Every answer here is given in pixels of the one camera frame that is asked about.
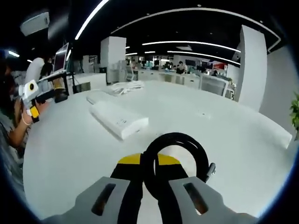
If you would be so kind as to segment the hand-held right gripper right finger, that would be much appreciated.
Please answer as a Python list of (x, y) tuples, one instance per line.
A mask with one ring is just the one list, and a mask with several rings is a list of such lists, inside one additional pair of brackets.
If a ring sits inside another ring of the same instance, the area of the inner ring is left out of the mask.
[(257, 218), (224, 204), (220, 193), (189, 177), (176, 158), (158, 154), (159, 209), (166, 224), (255, 224)]

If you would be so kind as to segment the person's left hand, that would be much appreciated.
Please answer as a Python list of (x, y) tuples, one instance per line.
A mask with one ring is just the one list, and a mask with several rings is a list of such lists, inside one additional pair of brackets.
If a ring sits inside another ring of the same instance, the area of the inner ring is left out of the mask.
[(15, 101), (14, 116), (16, 124), (18, 124), (20, 121), (24, 121), (28, 125), (32, 123), (31, 117), (26, 114), (26, 110), (23, 108), (23, 104), (20, 100)]

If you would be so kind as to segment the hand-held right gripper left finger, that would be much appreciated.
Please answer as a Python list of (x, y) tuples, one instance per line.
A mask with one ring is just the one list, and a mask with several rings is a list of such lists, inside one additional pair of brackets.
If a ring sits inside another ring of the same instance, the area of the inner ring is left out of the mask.
[(44, 224), (136, 224), (143, 196), (141, 153), (121, 158), (110, 177), (81, 192), (75, 205)]

